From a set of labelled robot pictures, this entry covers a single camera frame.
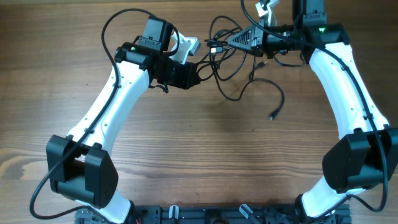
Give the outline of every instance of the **white plastic casing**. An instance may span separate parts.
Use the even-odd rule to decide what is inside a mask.
[[[80,202],[83,205],[91,206],[90,204],[81,202],[79,200],[77,200],[77,202]],[[124,198],[120,192],[116,190],[111,201],[106,207],[101,209],[93,208],[109,221],[113,223],[123,223],[129,214],[130,206],[130,201]]]
[[[349,66],[361,87],[370,112],[373,114],[377,129],[384,129],[384,124],[389,123],[373,103],[358,73],[351,46],[344,43],[335,43],[327,44],[326,49],[340,57]],[[346,136],[346,134],[353,134],[356,128],[361,128],[364,132],[372,131],[369,121],[364,119],[363,105],[353,81],[342,70],[341,65],[331,56],[318,49],[314,51],[310,59],[310,65],[321,81],[335,114],[339,139]],[[322,177],[311,190],[303,194],[302,203],[308,216],[318,217],[343,200],[347,194],[359,194],[363,191],[364,189],[353,189],[344,194],[338,194],[330,188],[325,177]]]
[[[120,88],[116,92],[113,101],[108,109],[102,115],[101,119],[94,127],[94,133],[90,134],[83,144],[92,146],[94,143],[100,143],[109,155],[112,154],[112,148],[116,136],[121,129],[124,121],[129,115],[132,107],[138,98],[148,89],[149,76],[147,71],[139,69],[139,66],[129,62],[117,63],[120,72]],[[105,87],[95,100],[93,106],[88,110],[85,117],[72,128],[68,135],[73,135],[73,140],[77,142],[84,134],[85,129],[93,122],[97,114],[108,100],[115,82],[115,73],[112,69],[111,75]]]

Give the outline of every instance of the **cable connector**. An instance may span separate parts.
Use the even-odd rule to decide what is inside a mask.
[[[211,52],[212,54],[222,53],[222,51],[223,51],[223,48],[222,48],[222,47],[212,47],[212,48],[210,49],[210,52]]]
[[[256,66],[256,70],[266,66],[267,64],[268,64],[268,62],[260,62],[260,63],[258,63],[257,66]]]
[[[279,114],[279,111],[280,111],[280,109],[279,109],[279,108],[278,108],[278,109],[276,109],[276,110],[274,110],[274,112],[272,112],[271,114],[269,114],[269,117],[268,117],[268,119],[271,119],[271,120],[275,119],[275,118],[276,118],[276,116],[278,116],[278,114]]]

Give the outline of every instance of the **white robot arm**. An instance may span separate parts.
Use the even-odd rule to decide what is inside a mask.
[[[263,4],[257,5],[257,9],[262,8],[264,12],[273,8],[277,3],[277,1],[270,0],[260,2]],[[317,11],[310,16],[316,14],[313,18],[322,18],[322,16],[317,16],[322,13],[324,12]],[[269,17],[268,20],[261,19],[263,26],[276,24],[276,21],[271,19],[271,16],[274,17],[273,13],[267,12],[263,15]],[[303,17],[301,24],[304,24],[303,12],[301,12],[301,16]],[[377,146],[373,143],[372,131],[374,130],[369,125],[368,119],[374,121],[383,146],[386,148],[389,178],[398,163],[398,129],[389,127],[387,119],[383,117],[372,101],[354,63],[352,48],[342,26],[335,24],[325,28],[323,20],[321,26],[316,25],[314,21],[306,22],[311,24],[310,29],[303,29],[307,39],[323,44],[327,50],[344,61],[358,82],[360,90],[340,63],[325,51],[305,48],[300,44],[294,45],[285,41],[288,37],[301,39],[299,35],[301,31],[297,32],[293,26],[268,27],[278,34],[266,35],[256,27],[259,24],[252,25],[228,40],[228,44],[237,49],[256,56],[266,54],[269,58],[272,58],[275,51],[301,50],[306,62],[310,64],[325,89],[335,114],[340,138],[339,143],[323,159],[324,176],[311,190],[299,195],[296,204],[291,206],[293,212],[290,211],[290,215],[288,212],[280,212],[285,207],[277,207],[278,212],[270,212],[268,208],[251,210],[247,205],[242,205],[236,211],[240,211],[249,221],[240,221],[239,224],[248,222],[260,224],[257,219],[260,216],[256,218],[254,215],[259,211],[264,215],[266,223],[303,223],[308,218],[310,220],[322,218],[325,214],[332,214],[333,208],[339,205],[347,195],[359,194],[382,183],[384,173],[380,168],[380,155],[374,152]],[[330,34],[326,34],[325,29],[330,29]],[[109,223],[140,224],[134,211],[137,208],[133,202],[124,198],[116,190],[118,174],[110,159],[116,136],[132,107],[148,89],[152,79],[156,79],[165,87],[172,85],[184,89],[189,89],[200,83],[197,65],[186,62],[187,56],[195,54],[198,50],[200,46],[198,39],[174,33],[172,38],[177,44],[179,43],[179,48],[173,56],[166,57],[162,55],[162,51],[167,49],[164,47],[164,43],[169,44],[170,34],[171,28],[168,27],[166,21],[150,17],[144,35],[137,38],[139,39],[138,45],[125,43],[117,50],[115,59],[119,70],[120,85],[111,104],[92,132],[81,145],[76,146],[76,142],[85,134],[86,128],[93,122],[112,92],[116,78],[114,70],[93,106],[68,133],[68,137],[53,136],[47,145],[49,169],[54,166],[55,161],[59,161],[63,157],[71,146],[78,148],[75,157],[82,154],[86,156],[85,162],[70,159],[67,165],[62,165],[50,178],[52,190],[91,207],[90,211],[94,212],[94,215],[106,219]],[[367,108],[363,106],[363,101],[358,95],[359,91],[363,93],[366,103],[369,105],[371,117],[366,116],[367,113],[364,112],[364,109]],[[158,209],[153,216],[160,219],[159,223],[162,222],[161,220],[167,219],[167,222],[173,220],[173,223],[177,224],[178,210],[179,208],[176,206],[164,209],[165,214],[170,214],[169,219],[163,217],[163,213],[158,214]],[[192,213],[189,213],[191,216],[187,215],[187,219],[182,224],[189,224],[189,217],[193,220],[192,223],[198,223],[197,221],[200,219],[205,224],[212,224],[209,222],[212,219],[208,218],[210,210],[215,212],[215,208],[185,210]],[[221,215],[222,211],[230,210],[219,209],[210,216],[215,220],[225,219],[229,216],[236,218],[235,213],[223,216]]]

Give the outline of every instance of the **wooden surface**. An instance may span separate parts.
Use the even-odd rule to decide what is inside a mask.
[[[254,15],[254,1],[246,3]],[[88,111],[108,79],[111,64],[100,41],[105,21],[128,7],[148,9],[172,22],[184,35],[208,38],[211,20],[231,16],[249,23],[239,1],[167,1],[109,4],[52,4],[0,7],[0,223],[72,223],[73,215],[35,220],[28,204],[47,172],[45,146]],[[398,125],[398,3],[326,1],[329,22],[341,22],[373,100],[391,125]],[[280,24],[291,24],[291,1],[277,6]],[[146,16],[129,13],[106,33],[111,52],[141,35]],[[232,25],[220,21],[217,28]],[[203,46],[197,62],[206,53]],[[226,77],[242,53],[222,64]],[[286,62],[297,62],[289,53]],[[236,78],[222,83],[237,96],[246,82],[251,57]],[[209,70],[201,73],[202,77]],[[214,205],[291,203],[322,176],[322,157],[338,141],[333,112],[310,67],[282,68],[270,61],[256,72],[284,89],[286,103],[275,121],[268,114],[279,103],[270,85],[248,87],[239,102],[225,100],[214,79],[191,90],[148,90],[119,133],[113,161],[118,189],[136,205]],[[362,194],[376,206],[380,187]],[[354,223],[396,223],[398,177],[389,184],[382,213],[350,202]],[[76,203],[46,185],[36,203],[43,214]]]

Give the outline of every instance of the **white bracket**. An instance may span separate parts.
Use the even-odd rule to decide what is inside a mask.
[[[181,33],[178,33],[180,36],[180,46],[178,47],[178,52],[170,56],[170,59],[180,62],[180,64],[185,64],[187,61],[187,57],[195,56],[200,48],[200,41],[196,37],[184,37]],[[177,35],[174,32],[172,38],[175,42],[175,45],[172,50],[177,48]]]
[[[266,5],[267,10],[263,10],[264,5],[262,5],[260,2],[256,4],[256,9],[259,14],[259,17],[266,15],[266,26],[268,27],[277,26],[277,20],[273,10],[278,3],[279,0],[270,0],[269,3],[267,3]]]

